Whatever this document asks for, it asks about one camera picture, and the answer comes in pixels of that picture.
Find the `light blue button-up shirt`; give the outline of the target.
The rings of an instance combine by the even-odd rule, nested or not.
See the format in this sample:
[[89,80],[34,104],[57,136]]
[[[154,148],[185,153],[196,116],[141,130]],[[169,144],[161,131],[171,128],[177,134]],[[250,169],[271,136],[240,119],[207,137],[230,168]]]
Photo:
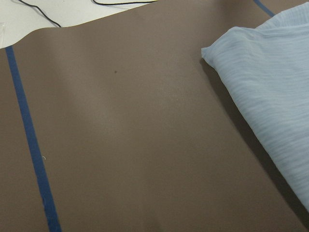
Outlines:
[[233,27],[202,58],[301,203],[309,205],[309,5]]

